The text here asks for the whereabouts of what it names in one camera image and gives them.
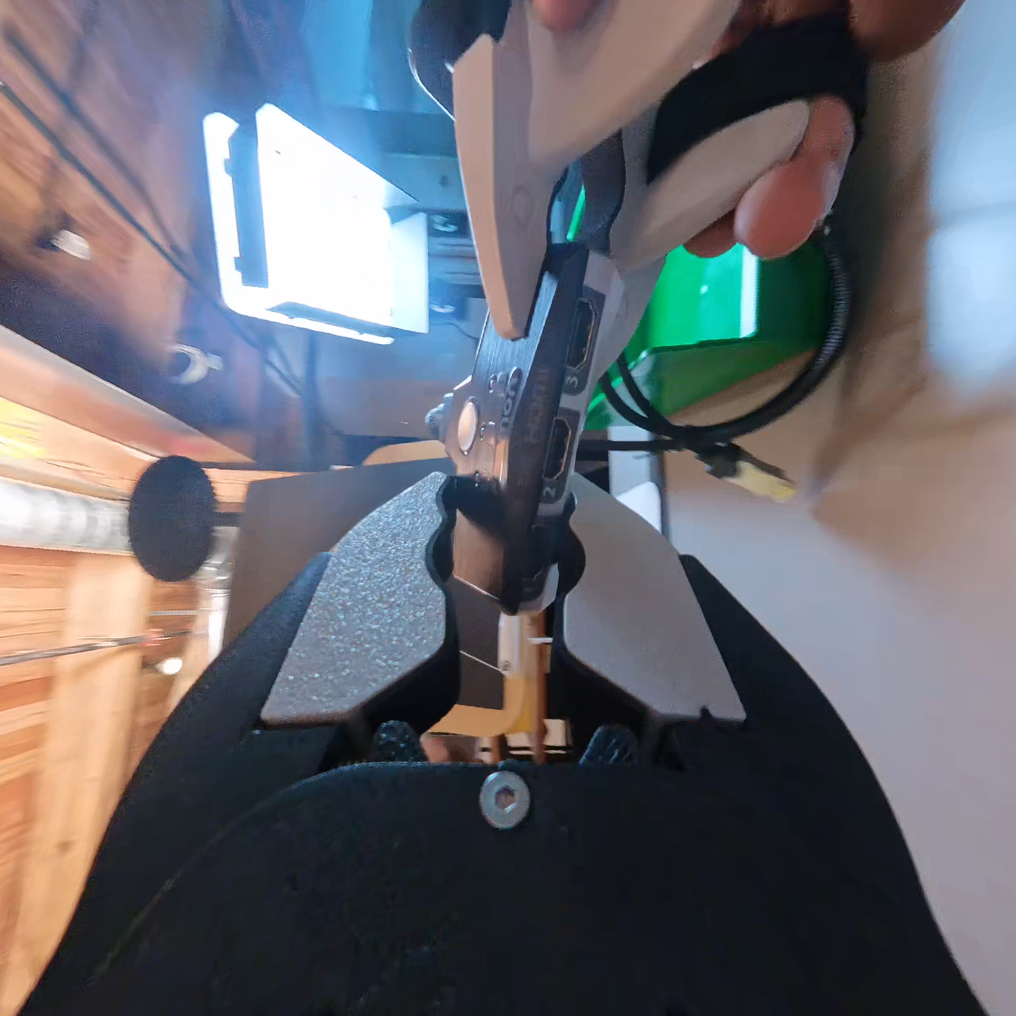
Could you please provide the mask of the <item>black round disc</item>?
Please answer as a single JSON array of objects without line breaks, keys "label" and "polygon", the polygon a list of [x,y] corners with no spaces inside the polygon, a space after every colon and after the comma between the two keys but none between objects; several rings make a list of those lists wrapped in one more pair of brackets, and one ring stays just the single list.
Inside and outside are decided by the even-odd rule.
[{"label": "black round disc", "polygon": [[192,578],[212,553],[217,501],[210,478],[180,455],[138,478],[127,515],[128,541],[141,568],[160,582]]}]

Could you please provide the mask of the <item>silver hdmi switch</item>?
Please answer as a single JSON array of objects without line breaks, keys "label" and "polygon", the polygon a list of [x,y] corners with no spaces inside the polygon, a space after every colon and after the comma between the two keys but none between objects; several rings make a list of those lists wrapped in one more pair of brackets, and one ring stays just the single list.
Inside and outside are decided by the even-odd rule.
[{"label": "silver hdmi switch", "polygon": [[594,389],[632,338],[661,264],[622,274],[582,245],[552,246],[525,333],[503,337],[489,317],[470,376],[428,416],[455,466],[452,576],[505,614],[546,601]]}]

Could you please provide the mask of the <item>green plastic bin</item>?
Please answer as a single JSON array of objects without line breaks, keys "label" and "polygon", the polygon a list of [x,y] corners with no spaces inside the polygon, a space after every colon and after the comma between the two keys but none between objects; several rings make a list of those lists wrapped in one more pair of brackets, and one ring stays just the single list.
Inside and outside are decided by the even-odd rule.
[{"label": "green plastic bin", "polygon": [[670,418],[822,344],[830,271],[807,242],[761,260],[743,246],[712,259],[671,252],[624,357],[640,390]]}]

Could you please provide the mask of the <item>silver ventilation duct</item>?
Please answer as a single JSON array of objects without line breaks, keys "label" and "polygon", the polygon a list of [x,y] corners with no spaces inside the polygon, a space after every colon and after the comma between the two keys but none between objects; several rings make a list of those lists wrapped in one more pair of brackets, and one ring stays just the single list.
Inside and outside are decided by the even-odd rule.
[{"label": "silver ventilation duct", "polygon": [[130,554],[126,503],[1,479],[3,547]]}]

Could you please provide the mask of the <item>bright window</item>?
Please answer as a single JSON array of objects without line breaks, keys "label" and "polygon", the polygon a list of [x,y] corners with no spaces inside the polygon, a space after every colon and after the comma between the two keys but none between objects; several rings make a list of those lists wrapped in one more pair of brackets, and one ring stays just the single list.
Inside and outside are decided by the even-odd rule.
[{"label": "bright window", "polygon": [[280,108],[202,120],[223,304],[387,346],[430,325],[425,210]]}]

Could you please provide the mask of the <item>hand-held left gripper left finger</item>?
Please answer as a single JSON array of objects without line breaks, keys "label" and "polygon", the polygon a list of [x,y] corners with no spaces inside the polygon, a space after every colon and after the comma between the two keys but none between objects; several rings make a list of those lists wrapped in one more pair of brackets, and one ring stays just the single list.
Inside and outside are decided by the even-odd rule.
[{"label": "hand-held left gripper left finger", "polygon": [[266,728],[425,733],[457,702],[454,610],[436,567],[448,481],[431,471],[338,539],[262,706]]}]

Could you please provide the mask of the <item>braided hdmi cable green plugs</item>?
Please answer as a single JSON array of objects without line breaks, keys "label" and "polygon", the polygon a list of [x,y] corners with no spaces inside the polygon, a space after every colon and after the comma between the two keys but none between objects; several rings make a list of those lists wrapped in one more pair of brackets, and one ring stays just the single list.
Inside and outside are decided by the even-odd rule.
[{"label": "braided hdmi cable green plugs", "polygon": [[824,338],[814,350],[801,372],[784,388],[751,412],[708,425],[674,424],[648,402],[639,388],[624,357],[616,360],[624,389],[641,407],[636,412],[616,393],[609,374],[604,374],[600,388],[605,400],[628,422],[641,427],[650,438],[611,440],[583,438],[578,446],[580,461],[604,461],[610,452],[688,452],[693,454],[710,477],[723,480],[754,497],[776,504],[793,499],[793,482],[775,466],[749,454],[737,439],[755,434],[783,419],[805,402],[837,366],[848,346],[854,287],[843,259],[833,228],[826,224],[812,239],[822,253],[829,282],[827,327]]}]

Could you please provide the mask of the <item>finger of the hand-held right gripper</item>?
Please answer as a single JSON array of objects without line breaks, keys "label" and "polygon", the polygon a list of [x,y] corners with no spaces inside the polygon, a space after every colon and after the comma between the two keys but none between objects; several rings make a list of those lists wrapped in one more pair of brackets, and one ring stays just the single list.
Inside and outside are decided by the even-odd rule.
[{"label": "finger of the hand-held right gripper", "polygon": [[548,247],[552,190],[587,151],[581,75],[565,39],[533,11],[511,11],[454,64],[454,130],[489,313],[501,337],[527,333]]},{"label": "finger of the hand-held right gripper", "polygon": [[658,182],[649,182],[651,135],[610,135],[583,157],[583,244],[620,274],[663,264]]}]

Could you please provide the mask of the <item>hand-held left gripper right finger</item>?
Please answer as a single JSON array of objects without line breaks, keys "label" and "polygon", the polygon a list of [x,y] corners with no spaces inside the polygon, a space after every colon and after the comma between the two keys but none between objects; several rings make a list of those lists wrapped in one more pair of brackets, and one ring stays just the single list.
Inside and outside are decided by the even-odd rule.
[{"label": "hand-held left gripper right finger", "polygon": [[573,493],[570,528],[585,563],[561,607],[565,654],[652,731],[702,713],[742,724],[745,707],[677,550],[585,477],[574,477]]}]

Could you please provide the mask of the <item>person's right hand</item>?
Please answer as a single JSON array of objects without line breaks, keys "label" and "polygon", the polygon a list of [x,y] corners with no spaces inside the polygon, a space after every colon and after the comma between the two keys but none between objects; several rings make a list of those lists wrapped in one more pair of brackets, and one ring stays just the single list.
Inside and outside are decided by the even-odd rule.
[{"label": "person's right hand", "polygon": [[[961,6],[961,1],[745,1],[714,55],[735,48],[751,31],[843,10],[869,58],[892,61],[930,42]],[[813,97],[793,156],[759,178],[734,210],[695,235],[686,249],[702,258],[736,245],[762,259],[793,253],[832,209],[855,141],[850,108],[836,96]]]}]

